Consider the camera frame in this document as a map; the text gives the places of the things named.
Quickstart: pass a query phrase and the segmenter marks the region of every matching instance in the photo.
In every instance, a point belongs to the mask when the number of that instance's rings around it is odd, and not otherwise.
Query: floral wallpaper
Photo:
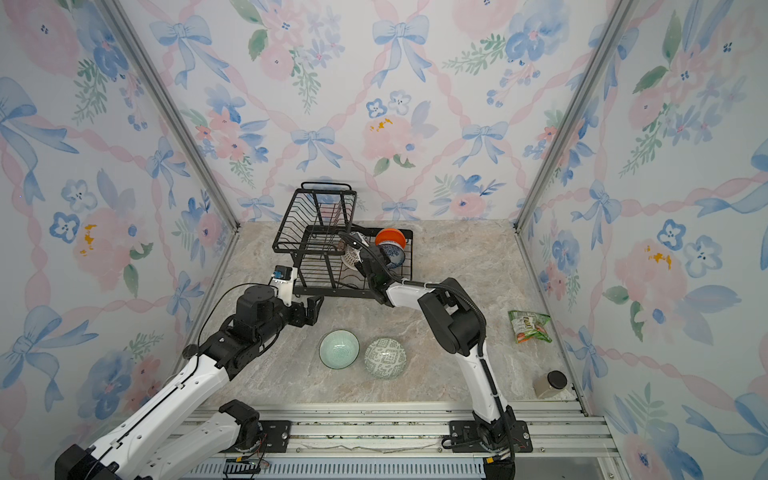
[[[640,0],[524,225],[635,480],[768,478],[765,25],[765,2]]]
[[[613,2],[122,5],[242,221],[319,179],[358,219],[514,220]]]
[[[225,224],[99,11],[0,2],[0,477],[52,478],[169,376]]]

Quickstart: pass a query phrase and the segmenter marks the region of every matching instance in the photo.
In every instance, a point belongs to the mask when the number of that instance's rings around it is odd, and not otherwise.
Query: light green bowl
[[[320,360],[330,369],[343,369],[355,361],[360,343],[352,332],[334,330],[320,342]]]

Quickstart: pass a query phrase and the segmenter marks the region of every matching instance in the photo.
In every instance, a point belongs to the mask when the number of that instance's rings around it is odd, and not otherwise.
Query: orange bowl
[[[396,228],[385,228],[376,235],[376,245],[386,241],[395,242],[400,245],[402,249],[406,248],[406,236]]]

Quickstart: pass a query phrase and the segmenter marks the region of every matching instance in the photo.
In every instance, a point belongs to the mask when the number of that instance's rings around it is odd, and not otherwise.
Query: blue and white bowl
[[[389,263],[386,266],[389,269],[397,268],[398,266],[403,265],[406,261],[406,252],[403,251],[402,247],[400,247],[397,242],[391,240],[381,242],[379,244],[379,249],[389,257]]]

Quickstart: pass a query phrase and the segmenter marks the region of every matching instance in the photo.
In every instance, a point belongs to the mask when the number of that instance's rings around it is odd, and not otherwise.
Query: dish rack handle
[[[306,190],[306,187],[304,185],[343,185],[346,187],[347,190],[352,190],[352,185],[350,184],[340,184],[338,182],[301,182],[301,187]]]

